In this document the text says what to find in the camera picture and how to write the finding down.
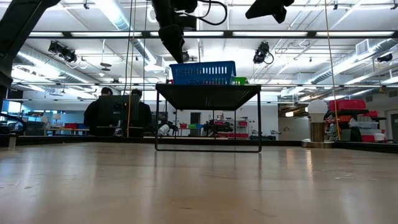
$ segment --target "person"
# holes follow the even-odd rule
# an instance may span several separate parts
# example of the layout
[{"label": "person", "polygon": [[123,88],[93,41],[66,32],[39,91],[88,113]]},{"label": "person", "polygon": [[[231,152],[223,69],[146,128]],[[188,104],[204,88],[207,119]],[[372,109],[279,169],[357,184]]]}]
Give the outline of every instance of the person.
[{"label": "person", "polygon": [[[142,91],[138,89],[132,90],[131,95],[138,95],[141,100]],[[141,101],[138,105],[138,118],[139,119],[137,121],[131,121],[130,123],[130,127],[133,127],[130,129],[130,137],[143,137],[144,129],[148,128],[152,124],[152,113],[150,112],[150,107]]]},{"label": "person", "polygon": [[[101,96],[111,96],[113,92],[110,88],[104,87],[101,90]],[[85,126],[89,127],[89,133],[95,136],[102,136],[103,134],[97,132],[97,120],[98,120],[98,111],[100,109],[100,104],[98,100],[90,103],[85,111],[85,119],[84,124]]]}]

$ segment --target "box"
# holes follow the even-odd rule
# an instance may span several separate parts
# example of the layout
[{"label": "box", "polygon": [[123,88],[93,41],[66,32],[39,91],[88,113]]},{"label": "box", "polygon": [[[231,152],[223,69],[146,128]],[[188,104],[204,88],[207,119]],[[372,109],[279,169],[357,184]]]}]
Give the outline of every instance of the box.
[{"label": "box", "polygon": [[375,142],[376,138],[374,135],[362,135],[362,142]]},{"label": "box", "polygon": [[[365,110],[366,103],[364,100],[337,100],[336,101],[337,110]],[[329,101],[329,110],[335,110],[335,101]]]},{"label": "box", "polygon": [[247,126],[247,125],[248,125],[248,122],[247,122],[247,121],[239,121],[239,122],[238,122],[238,125],[239,125],[239,126]]},{"label": "box", "polygon": [[379,113],[377,111],[369,111],[369,113],[366,113],[363,116],[369,116],[371,118],[377,118],[379,116]]},{"label": "box", "polygon": [[77,123],[65,123],[65,128],[77,129]]}]

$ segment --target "shelf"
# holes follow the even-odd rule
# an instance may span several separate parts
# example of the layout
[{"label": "shelf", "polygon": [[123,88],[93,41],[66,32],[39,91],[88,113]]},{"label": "shelf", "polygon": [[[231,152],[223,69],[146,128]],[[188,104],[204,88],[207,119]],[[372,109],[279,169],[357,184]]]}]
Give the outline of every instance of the shelf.
[{"label": "shelf", "polygon": [[[345,116],[345,115],[358,115],[358,114],[366,114],[369,110],[343,110],[337,111],[337,116]],[[335,115],[334,111],[329,111],[325,116]]]},{"label": "shelf", "polygon": [[259,85],[168,85],[156,90],[177,110],[236,111],[261,91]]}]

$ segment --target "workbench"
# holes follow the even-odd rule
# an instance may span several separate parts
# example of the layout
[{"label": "workbench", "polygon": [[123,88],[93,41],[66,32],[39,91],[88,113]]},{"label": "workbench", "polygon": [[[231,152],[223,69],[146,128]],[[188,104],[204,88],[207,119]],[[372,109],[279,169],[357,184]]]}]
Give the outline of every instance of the workbench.
[{"label": "workbench", "polygon": [[[192,151],[181,149],[159,149],[159,103],[160,95],[175,108],[175,120],[178,110],[207,110],[213,111],[234,111],[236,126],[236,110],[251,98],[257,95],[258,131],[261,135],[261,86],[260,85],[169,85],[156,84],[156,136],[155,149],[158,151]],[[261,138],[258,141],[256,151],[220,151],[220,152],[261,152]]]}]

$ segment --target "plastic basket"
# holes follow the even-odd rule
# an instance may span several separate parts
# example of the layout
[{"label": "plastic basket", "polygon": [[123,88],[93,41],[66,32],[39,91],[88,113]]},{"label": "plastic basket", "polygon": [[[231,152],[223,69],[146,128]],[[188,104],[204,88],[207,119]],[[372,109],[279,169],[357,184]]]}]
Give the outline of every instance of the plastic basket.
[{"label": "plastic basket", "polygon": [[176,85],[230,85],[235,62],[202,62],[170,65]]}]

